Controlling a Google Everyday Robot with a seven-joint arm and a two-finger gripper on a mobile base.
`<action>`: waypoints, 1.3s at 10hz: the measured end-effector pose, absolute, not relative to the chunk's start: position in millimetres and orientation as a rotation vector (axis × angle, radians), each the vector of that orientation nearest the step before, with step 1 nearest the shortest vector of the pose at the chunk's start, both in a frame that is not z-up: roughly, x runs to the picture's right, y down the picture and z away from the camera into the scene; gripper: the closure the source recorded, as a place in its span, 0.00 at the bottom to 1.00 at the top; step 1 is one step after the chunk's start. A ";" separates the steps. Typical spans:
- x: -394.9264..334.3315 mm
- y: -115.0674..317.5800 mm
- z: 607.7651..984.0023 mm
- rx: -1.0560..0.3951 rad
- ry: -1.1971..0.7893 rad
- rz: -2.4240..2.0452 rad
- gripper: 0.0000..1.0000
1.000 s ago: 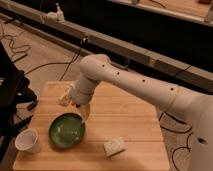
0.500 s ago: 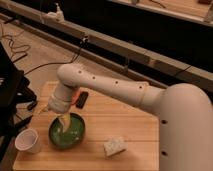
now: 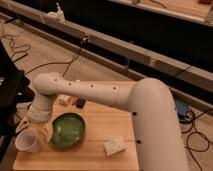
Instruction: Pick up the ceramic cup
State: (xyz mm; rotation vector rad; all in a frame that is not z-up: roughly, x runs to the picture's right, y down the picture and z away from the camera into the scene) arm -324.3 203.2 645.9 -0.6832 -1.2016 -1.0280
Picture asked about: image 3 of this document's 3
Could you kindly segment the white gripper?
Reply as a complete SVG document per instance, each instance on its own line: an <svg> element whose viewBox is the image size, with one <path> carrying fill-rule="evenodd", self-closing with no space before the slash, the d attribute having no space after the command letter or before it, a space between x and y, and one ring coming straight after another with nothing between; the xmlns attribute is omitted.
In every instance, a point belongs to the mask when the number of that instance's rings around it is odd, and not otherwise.
<svg viewBox="0 0 213 171"><path fill-rule="evenodd" d="M42 139L46 143L49 143L53 136L53 125L51 122L48 122L51 116L52 116L52 110L45 111L45 110L38 109L34 107L33 105L30 105L29 110L27 112L27 117L24 117L20 121L20 123L15 129L15 132L19 133L22 130L26 129L29 126L30 121L37 124L44 123L44 124L41 124L40 131L42 134Z"/></svg>

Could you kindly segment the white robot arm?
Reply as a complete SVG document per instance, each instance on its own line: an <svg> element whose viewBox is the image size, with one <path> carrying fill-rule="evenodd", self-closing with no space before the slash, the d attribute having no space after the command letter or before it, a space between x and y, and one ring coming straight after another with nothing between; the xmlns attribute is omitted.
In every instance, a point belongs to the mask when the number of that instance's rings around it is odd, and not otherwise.
<svg viewBox="0 0 213 171"><path fill-rule="evenodd" d="M69 81L57 72L37 75L36 91L27 120L50 120L54 98L59 94L77 96L133 115L139 168L143 171L190 171L176 105L168 86L155 78L131 84Z"/></svg>

